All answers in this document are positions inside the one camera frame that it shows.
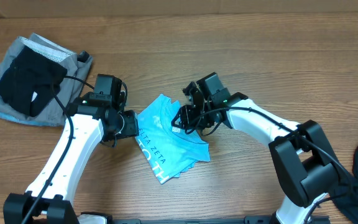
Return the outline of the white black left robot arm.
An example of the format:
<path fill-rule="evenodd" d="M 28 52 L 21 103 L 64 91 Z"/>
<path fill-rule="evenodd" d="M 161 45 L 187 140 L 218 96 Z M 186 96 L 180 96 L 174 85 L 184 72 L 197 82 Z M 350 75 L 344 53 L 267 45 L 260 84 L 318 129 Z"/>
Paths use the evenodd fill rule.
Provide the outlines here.
<path fill-rule="evenodd" d="M 96 146 L 115 146 L 120 139 L 138 136 L 137 114 L 124 109 L 128 90 L 121 79 L 99 74 L 92 89 L 62 108 L 67 118 L 60 140 L 26 191 L 8 195 L 3 206 L 5 224 L 33 223 L 39 215 L 45 215 L 47 223 L 113 222 L 112 216 L 104 213 L 76 215 L 73 201 Z"/>

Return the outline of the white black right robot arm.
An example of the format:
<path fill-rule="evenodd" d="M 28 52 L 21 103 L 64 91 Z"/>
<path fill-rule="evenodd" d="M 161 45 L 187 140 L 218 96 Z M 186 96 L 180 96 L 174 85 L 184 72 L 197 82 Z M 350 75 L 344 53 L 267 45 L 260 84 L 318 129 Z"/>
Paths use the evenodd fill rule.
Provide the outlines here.
<path fill-rule="evenodd" d="M 247 223 L 329 223 L 329 218 L 315 217 L 313 212 L 328 201 L 328 192 L 344 177 L 317 122 L 288 121 L 257 106 L 247 95 L 230 94 L 215 72 L 191 82 L 183 93 L 190 104 L 178 110 L 172 126 L 191 134 L 206 128 L 216 130 L 224 124 L 270 150 L 285 198 L 271 217 L 247 217 Z"/>

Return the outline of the light blue printed t-shirt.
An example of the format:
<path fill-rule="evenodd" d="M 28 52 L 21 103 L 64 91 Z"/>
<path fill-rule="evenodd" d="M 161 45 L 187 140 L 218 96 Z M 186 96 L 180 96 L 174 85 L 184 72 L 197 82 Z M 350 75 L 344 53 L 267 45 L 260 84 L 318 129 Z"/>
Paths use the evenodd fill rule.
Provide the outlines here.
<path fill-rule="evenodd" d="M 135 137 L 160 184 L 189 171 L 197 162 L 209 162 L 209 144 L 196 131 L 171 125 L 181 105 L 161 94 L 138 116 L 139 135 Z"/>

